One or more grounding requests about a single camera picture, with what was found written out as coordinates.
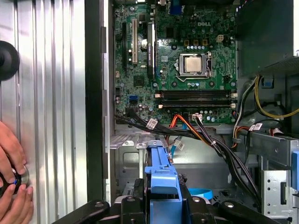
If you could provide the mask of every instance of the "blue plastic bracket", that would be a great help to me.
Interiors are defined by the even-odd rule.
[[[151,199],[151,224],[181,224],[183,199],[179,187],[178,174],[169,163],[169,155],[161,141],[150,141],[152,166],[145,168],[145,173],[151,174],[150,190],[152,194],[177,195],[177,199]]]
[[[292,152],[292,188],[299,190],[299,151]]]

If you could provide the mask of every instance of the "hand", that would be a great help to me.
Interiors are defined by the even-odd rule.
[[[0,122],[0,173],[8,183],[13,183],[15,177],[8,157],[18,174],[24,174],[24,164],[26,164],[24,151],[12,131]],[[0,178],[0,187],[2,186],[3,181]]]
[[[14,194],[15,185],[11,184],[0,199],[0,224],[28,224],[33,215],[32,187],[22,184],[14,202],[8,210]]]

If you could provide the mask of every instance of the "pcie slot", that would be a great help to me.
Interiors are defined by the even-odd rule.
[[[235,108],[231,100],[165,100],[158,105],[159,109],[173,107]]]
[[[138,63],[138,37],[137,37],[137,19],[132,19],[132,42],[133,42],[133,48],[132,48],[132,62],[133,64]]]
[[[122,68],[127,70],[127,23],[122,23]]]

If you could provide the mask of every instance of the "side panel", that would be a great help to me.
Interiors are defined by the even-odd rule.
[[[84,0],[0,0],[0,14],[21,58],[0,115],[27,156],[31,223],[50,224],[87,202]]]

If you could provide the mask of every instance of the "blue sata port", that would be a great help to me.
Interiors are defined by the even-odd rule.
[[[138,96],[129,96],[129,102],[131,104],[137,104],[138,103]]]

